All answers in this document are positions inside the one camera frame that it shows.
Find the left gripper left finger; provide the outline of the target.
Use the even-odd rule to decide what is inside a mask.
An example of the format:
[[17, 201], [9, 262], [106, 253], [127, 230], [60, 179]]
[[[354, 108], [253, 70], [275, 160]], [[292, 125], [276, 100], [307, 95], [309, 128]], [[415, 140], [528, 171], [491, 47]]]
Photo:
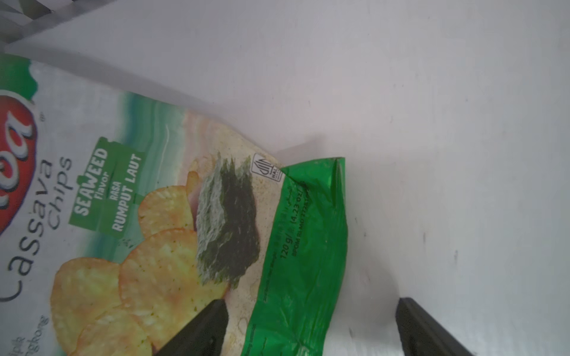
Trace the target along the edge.
[[212, 301], [182, 328], [156, 356], [220, 356], [229, 314], [223, 299]]

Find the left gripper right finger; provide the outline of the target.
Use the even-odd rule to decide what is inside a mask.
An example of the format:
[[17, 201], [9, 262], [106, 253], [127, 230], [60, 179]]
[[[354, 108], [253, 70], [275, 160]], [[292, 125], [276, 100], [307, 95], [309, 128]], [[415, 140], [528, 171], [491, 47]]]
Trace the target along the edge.
[[405, 356], [473, 356], [413, 298], [400, 298], [396, 323]]

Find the green red Chuba bag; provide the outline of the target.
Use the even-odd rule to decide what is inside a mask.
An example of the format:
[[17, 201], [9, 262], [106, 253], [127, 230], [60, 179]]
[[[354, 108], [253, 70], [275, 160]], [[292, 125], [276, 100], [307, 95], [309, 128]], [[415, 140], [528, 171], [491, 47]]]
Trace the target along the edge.
[[344, 158], [1, 56], [3, 355], [156, 355], [219, 299], [221, 355], [322, 355], [347, 240]]

